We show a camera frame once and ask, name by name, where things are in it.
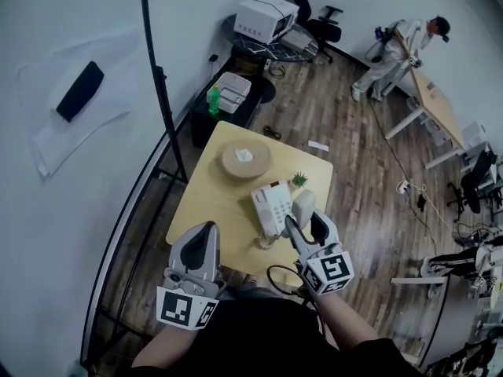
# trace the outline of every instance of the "white paper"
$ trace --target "white paper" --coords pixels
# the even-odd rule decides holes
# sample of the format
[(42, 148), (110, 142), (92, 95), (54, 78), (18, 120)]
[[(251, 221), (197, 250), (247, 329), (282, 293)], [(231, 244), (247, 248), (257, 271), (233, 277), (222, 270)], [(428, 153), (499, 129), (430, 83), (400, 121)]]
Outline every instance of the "white paper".
[[(100, 126), (138, 106), (135, 80), (144, 59), (140, 41), (141, 33), (136, 29), (116, 32), (60, 49), (20, 68), (17, 73), (20, 109), (42, 176), (53, 174)], [(105, 77), (96, 94), (68, 123), (54, 110), (55, 102), (62, 98), (61, 85), (67, 85), (68, 78), (75, 78), (75, 69), (84, 68), (91, 60)]]
[(316, 141), (309, 141), (307, 144), (313, 148), (322, 149), (323, 151), (326, 151), (326, 152), (329, 151), (328, 145), (323, 145), (323, 144), (320, 144), (319, 142), (316, 142)]
[(253, 160), (253, 155), (247, 149), (237, 149), (235, 151), (236, 158), (240, 162), (251, 162)]

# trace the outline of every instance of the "wooden floor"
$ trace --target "wooden floor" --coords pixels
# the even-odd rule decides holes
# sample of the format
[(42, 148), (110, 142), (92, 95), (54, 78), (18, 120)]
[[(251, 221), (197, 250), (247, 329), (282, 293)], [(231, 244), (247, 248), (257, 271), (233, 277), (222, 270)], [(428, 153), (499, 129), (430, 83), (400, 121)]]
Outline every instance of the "wooden floor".
[[(317, 60), (319, 63), (315, 64), (286, 64), (285, 78), (271, 79), (277, 96), (261, 107), (251, 129), (260, 133), (269, 125), (283, 134), (284, 143), (334, 165), (326, 213), (337, 224), (356, 273), (342, 296), (380, 336), (393, 339), (403, 352), (418, 356), (433, 328), (439, 300), (428, 300), (426, 287), (397, 287), (390, 285), (389, 280), (397, 276), (417, 276), (417, 267), (424, 256), (459, 251), (459, 247), (451, 239), (450, 229), (427, 204), (419, 218), (431, 228), (435, 248), (430, 231), (412, 214), (406, 197), (395, 191), (405, 176), (380, 127), (386, 132), (408, 115), (404, 96), (394, 91), (383, 103), (368, 98), (356, 103), (351, 99), (350, 85), (363, 70), (338, 55), (334, 56), (332, 65), (322, 57)], [(329, 152), (308, 147), (309, 140), (328, 145)], [(192, 146), (188, 125), (181, 130), (179, 141), (191, 174), (201, 150)], [(397, 134), (390, 146), (407, 178), (417, 186), (426, 185), (430, 200), (447, 224), (452, 225), (456, 214), (454, 209), (446, 207), (446, 202), (453, 198), (453, 193), (446, 186), (449, 181), (459, 184), (461, 161), (454, 158), (425, 170), (425, 163), (450, 147), (435, 147), (418, 122)], [(173, 164), (172, 154), (168, 153), (162, 168), (173, 170)], [(103, 301), (111, 314), (117, 311), (124, 279), (145, 234), (145, 225), (166, 186), (167, 180), (155, 180), (148, 187), (117, 254)], [(147, 335), (154, 335), (161, 328), (155, 320), (156, 286), (162, 281), (169, 257), (164, 237), (183, 191), (183, 185), (175, 185), (156, 221), (128, 292), (123, 319)], [(416, 192), (412, 193), (411, 200), (416, 208)], [(474, 215), (467, 210), (461, 221), (469, 225), (478, 221), (488, 223), (489, 214), (483, 210), (480, 215)], [(234, 285), (244, 278), (229, 269), (225, 275)], [(99, 347), (110, 331), (111, 322), (101, 317), (92, 347)], [(115, 368), (131, 361), (144, 344), (132, 334), (126, 335), (95, 365), (97, 373), (113, 375)]]

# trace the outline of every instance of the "microwave oven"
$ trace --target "microwave oven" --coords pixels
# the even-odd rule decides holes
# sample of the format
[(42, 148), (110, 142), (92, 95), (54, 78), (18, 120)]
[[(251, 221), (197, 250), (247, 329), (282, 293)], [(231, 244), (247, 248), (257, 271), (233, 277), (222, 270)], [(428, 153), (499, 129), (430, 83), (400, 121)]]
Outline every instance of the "microwave oven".
[(234, 31), (269, 45), (290, 31), (298, 13), (285, 0), (247, 0), (237, 9)]

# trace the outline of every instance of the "white wall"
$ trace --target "white wall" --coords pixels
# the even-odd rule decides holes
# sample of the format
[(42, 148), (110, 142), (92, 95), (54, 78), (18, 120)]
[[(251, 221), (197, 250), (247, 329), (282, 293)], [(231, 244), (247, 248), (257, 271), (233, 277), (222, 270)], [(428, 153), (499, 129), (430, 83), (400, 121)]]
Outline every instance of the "white wall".
[(206, 85), (211, 76), (209, 57), (220, 56), (215, 70), (230, 55), (221, 22), (243, 0), (150, 0), (152, 35), (158, 65), (167, 75), (167, 92), (174, 117)]
[[(229, 56), (220, 22), (242, 0), (150, 0), (157, 60), (175, 117)], [(149, 72), (142, 105), (85, 141), (49, 180), (35, 169), (15, 98), (16, 70), (72, 42), (142, 27), (139, 0), (0, 0), (0, 361), (14, 376), (60, 376), (79, 358), (106, 243), (163, 133)]]
[(13, 376), (62, 376), (79, 359), (91, 289), (112, 228), (163, 122), (145, 43), (138, 110), (39, 177), (15, 95), (16, 71), (121, 27), (140, 0), (0, 0), (0, 361)]
[[(364, 60), (375, 42), (373, 30), (404, 18), (444, 16), (451, 24), (450, 42), (440, 38), (422, 53), (422, 71), (448, 96), (461, 127), (479, 121), (487, 139), (503, 154), (503, 10), (494, 0), (310, 0), (314, 16), (324, 5), (344, 10), (336, 45)], [(410, 79), (400, 85), (412, 93)]]

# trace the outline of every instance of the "wooden table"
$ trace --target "wooden table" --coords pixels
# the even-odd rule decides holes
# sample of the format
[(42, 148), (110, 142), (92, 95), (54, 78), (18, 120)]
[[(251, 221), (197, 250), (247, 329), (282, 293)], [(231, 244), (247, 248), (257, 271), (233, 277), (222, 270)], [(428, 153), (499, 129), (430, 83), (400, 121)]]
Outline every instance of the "wooden table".
[[(260, 140), (269, 146), (272, 167), (263, 176), (249, 181), (232, 178), (222, 169), (220, 155), (227, 143), (243, 138)], [(270, 265), (295, 268), (299, 257), (289, 240), (279, 239), (271, 250), (256, 246), (261, 233), (250, 192), (278, 180), (291, 179), (300, 171), (308, 177), (307, 188), (316, 194), (316, 207), (325, 210), (332, 180), (331, 163), (263, 135), (219, 122), (190, 178), (189, 185), (166, 235), (169, 244), (195, 225), (214, 221), (220, 229), (222, 265), (259, 277), (266, 276)], [(300, 279), (287, 271), (274, 271), (273, 278), (283, 284), (299, 286)]]
[(412, 75), (414, 85), (416, 86), (417, 99), (420, 103), (420, 107), (393, 127), (393, 129), (386, 134), (386, 139), (389, 140), (420, 115), (426, 113), (426, 115), (432, 118), (433, 121), (435, 121), (435, 123), (437, 123), (446, 132), (454, 146), (451, 151), (432, 160), (430, 163), (427, 163), (425, 167), (426, 169), (430, 169), (454, 155), (461, 154), (465, 149), (464, 139), (461, 130), (457, 125), (450, 102), (442, 91), (435, 86), (435, 84), (433, 84), (426, 75), (421, 73), (416, 68), (411, 68), (410, 73)]

